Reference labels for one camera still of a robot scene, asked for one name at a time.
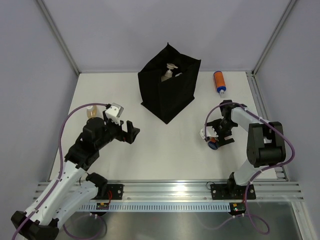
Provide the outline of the amber liquid clear bottle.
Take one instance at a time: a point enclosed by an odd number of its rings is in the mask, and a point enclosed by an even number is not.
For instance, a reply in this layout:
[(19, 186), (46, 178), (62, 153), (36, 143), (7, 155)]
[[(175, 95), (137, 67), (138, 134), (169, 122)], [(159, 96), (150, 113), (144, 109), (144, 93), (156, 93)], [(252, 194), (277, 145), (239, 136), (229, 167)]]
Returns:
[(103, 118), (97, 105), (90, 105), (86, 107), (86, 115), (88, 119)]

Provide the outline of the beige pump bottle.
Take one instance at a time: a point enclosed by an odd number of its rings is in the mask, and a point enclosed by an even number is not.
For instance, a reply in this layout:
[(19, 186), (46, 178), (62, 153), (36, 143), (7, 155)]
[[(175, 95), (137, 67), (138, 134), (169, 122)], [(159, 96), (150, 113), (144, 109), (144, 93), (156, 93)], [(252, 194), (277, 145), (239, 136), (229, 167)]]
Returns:
[(161, 82), (164, 82), (168, 79), (170, 79), (173, 76), (173, 70), (177, 69), (178, 67), (174, 65), (173, 63), (167, 63), (166, 64), (167, 71), (165, 74), (161, 77)]

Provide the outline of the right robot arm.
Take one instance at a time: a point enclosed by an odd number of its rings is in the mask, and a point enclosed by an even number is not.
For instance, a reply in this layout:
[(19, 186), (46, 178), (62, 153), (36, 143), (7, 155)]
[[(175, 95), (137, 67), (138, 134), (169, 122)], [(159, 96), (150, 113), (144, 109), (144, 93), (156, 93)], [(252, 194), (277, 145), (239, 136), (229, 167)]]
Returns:
[(242, 166), (232, 172), (226, 183), (210, 185), (213, 200), (254, 200), (254, 179), (268, 167), (286, 159), (283, 126), (269, 122), (248, 110), (244, 104), (224, 100), (218, 105), (221, 118), (206, 120), (200, 136), (212, 150), (234, 143), (232, 129), (241, 127), (247, 132), (246, 157)]

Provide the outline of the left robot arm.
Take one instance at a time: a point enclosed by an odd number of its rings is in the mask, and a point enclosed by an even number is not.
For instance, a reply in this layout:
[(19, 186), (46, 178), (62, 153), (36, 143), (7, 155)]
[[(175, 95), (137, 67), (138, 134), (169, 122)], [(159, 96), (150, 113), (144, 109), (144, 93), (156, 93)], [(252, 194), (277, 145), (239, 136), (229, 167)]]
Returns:
[(54, 240), (61, 227), (81, 205), (91, 199), (111, 198), (108, 181), (97, 173), (87, 175), (85, 182), (71, 195), (70, 188), (99, 158), (99, 151), (113, 140), (132, 144), (140, 132), (131, 121), (122, 129), (123, 107), (108, 104), (103, 117), (87, 120), (82, 132), (68, 153), (60, 158), (60, 169), (42, 194), (24, 211), (16, 211), (11, 222), (15, 227), (12, 238), (22, 235), (28, 240)]

